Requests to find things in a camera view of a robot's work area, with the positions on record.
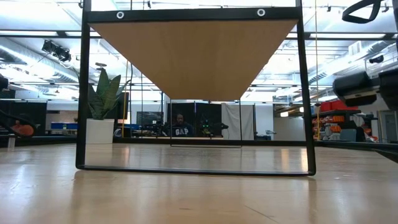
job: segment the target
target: wooden floor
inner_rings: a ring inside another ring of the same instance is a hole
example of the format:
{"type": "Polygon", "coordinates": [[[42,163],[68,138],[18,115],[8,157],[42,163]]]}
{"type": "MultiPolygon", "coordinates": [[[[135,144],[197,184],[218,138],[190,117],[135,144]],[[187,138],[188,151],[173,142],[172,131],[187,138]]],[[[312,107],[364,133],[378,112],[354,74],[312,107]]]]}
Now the wooden floor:
{"type": "MultiPolygon", "coordinates": [[[[0,223],[397,223],[398,164],[374,152],[317,148],[315,177],[76,170],[75,145],[0,149],[0,223]]],[[[89,147],[94,165],[306,169],[300,148],[89,147]]]]}

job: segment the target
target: fluorescent light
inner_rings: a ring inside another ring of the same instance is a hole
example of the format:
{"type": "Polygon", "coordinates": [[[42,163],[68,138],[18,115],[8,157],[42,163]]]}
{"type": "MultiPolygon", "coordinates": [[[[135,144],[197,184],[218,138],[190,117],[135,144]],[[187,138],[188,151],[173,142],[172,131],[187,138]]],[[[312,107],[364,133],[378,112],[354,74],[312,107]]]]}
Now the fluorescent light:
{"type": "Polygon", "coordinates": [[[288,116],[289,116],[289,112],[283,112],[283,113],[280,114],[281,118],[286,118],[288,116]]]}
{"type": "MultiPolygon", "coordinates": [[[[81,32],[80,31],[68,31],[65,32],[68,36],[70,37],[80,37],[81,36],[81,32]]],[[[90,32],[90,36],[92,37],[101,37],[99,33],[91,31],[90,32]]]]}
{"type": "Polygon", "coordinates": [[[80,31],[70,31],[70,32],[65,32],[68,36],[72,36],[72,37],[79,37],[81,36],[81,32],[80,31]]]}
{"type": "Polygon", "coordinates": [[[297,33],[289,33],[286,38],[297,38],[297,33]]]}
{"type": "Polygon", "coordinates": [[[101,37],[101,35],[97,32],[90,32],[91,37],[101,37]]]}
{"type": "Polygon", "coordinates": [[[373,38],[383,38],[385,34],[311,34],[311,38],[345,38],[345,39],[373,39],[373,38]]]}
{"type": "Polygon", "coordinates": [[[0,35],[39,35],[39,36],[58,36],[55,31],[18,31],[0,30],[0,35]]]}
{"type": "Polygon", "coordinates": [[[302,101],[302,100],[303,100],[303,97],[302,97],[302,96],[299,96],[299,97],[297,97],[296,99],[294,99],[295,102],[297,102],[297,101],[302,101]]]}
{"type": "Polygon", "coordinates": [[[324,96],[318,99],[318,101],[328,101],[328,100],[334,100],[336,99],[337,96],[324,96]]]}
{"type": "MultiPolygon", "coordinates": [[[[300,87],[301,84],[289,84],[289,85],[264,85],[264,84],[252,84],[251,87],[273,87],[273,88],[281,88],[281,87],[300,87]]],[[[309,87],[316,88],[316,85],[310,85],[309,87]]],[[[318,85],[319,88],[332,88],[331,85],[318,85]]]]}
{"type": "Polygon", "coordinates": [[[20,101],[21,99],[0,99],[0,101],[20,101]]]}
{"type": "Polygon", "coordinates": [[[12,82],[15,85],[51,85],[49,82],[12,82]]]}

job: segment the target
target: wooden panel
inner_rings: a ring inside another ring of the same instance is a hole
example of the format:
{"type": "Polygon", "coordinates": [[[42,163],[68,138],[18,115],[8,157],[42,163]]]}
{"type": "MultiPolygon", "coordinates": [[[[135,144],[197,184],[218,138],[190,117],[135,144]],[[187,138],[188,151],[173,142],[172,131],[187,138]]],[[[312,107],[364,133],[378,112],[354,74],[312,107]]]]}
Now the wooden panel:
{"type": "Polygon", "coordinates": [[[297,21],[91,26],[171,99],[238,100],[297,21]]]}

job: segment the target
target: spotlight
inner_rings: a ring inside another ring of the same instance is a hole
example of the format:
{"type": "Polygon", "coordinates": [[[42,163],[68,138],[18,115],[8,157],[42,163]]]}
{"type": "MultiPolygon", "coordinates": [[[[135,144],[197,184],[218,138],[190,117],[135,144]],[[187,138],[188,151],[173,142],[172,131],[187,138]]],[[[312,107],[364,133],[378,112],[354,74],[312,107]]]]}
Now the spotlight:
{"type": "Polygon", "coordinates": [[[99,66],[99,68],[96,68],[97,71],[102,71],[102,69],[103,69],[104,67],[106,67],[106,64],[104,64],[104,63],[99,63],[99,62],[95,62],[95,65],[96,65],[96,66],[99,66]]]}
{"type": "Polygon", "coordinates": [[[286,118],[286,117],[288,117],[289,116],[289,112],[282,112],[281,114],[280,114],[280,117],[281,118],[286,118]]]}
{"type": "Polygon", "coordinates": [[[45,40],[42,51],[48,54],[52,54],[57,57],[61,62],[70,62],[72,59],[69,49],[63,49],[61,46],[56,45],[51,40],[45,40]]]}
{"type": "Polygon", "coordinates": [[[384,56],[383,55],[380,55],[378,57],[369,59],[369,63],[381,63],[383,61],[384,61],[384,56]]]}

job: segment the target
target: shelf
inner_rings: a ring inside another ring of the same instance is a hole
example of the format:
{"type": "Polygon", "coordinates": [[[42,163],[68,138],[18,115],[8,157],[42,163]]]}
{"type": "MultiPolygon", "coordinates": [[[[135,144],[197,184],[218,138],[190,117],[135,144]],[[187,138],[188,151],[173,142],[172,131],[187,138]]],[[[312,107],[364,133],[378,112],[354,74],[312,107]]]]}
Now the shelf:
{"type": "Polygon", "coordinates": [[[299,7],[89,12],[88,23],[173,100],[238,100],[299,7]]]}
{"type": "MultiPolygon", "coordinates": [[[[326,112],[321,112],[319,113],[319,117],[324,117],[324,116],[341,116],[341,115],[346,115],[346,114],[358,114],[360,113],[360,110],[334,110],[334,111],[326,111],[326,112]]],[[[317,118],[317,114],[313,114],[312,118],[317,118]]]]}

